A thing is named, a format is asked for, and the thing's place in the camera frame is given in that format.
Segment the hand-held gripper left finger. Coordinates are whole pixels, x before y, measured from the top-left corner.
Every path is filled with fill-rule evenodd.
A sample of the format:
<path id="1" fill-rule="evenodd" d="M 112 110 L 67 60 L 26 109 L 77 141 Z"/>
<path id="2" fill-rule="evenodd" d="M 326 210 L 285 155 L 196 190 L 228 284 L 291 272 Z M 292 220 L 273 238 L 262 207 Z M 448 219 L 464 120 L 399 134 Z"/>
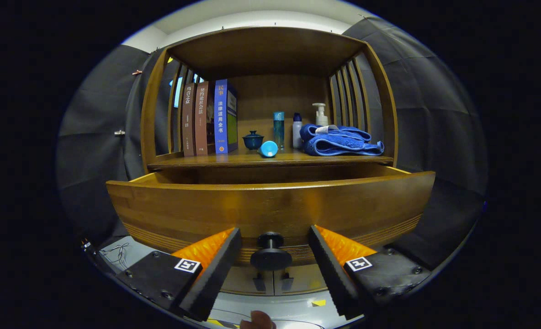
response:
<path id="1" fill-rule="evenodd" d="M 241 245 L 240 229 L 227 229 L 174 254 L 147 254 L 116 279 L 168 312 L 206 321 Z"/>

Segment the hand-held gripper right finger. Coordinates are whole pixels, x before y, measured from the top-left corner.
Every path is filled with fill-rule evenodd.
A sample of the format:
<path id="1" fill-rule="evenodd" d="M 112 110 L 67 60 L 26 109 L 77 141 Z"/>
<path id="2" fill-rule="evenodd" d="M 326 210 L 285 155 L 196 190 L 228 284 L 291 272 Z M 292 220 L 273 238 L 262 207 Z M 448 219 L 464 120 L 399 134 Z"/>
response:
<path id="1" fill-rule="evenodd" d="M 377 251 L 318 225 L 308 243 L 338 314 L 348 320 L 382 312 L 431 275 L 395 249 Z"/>

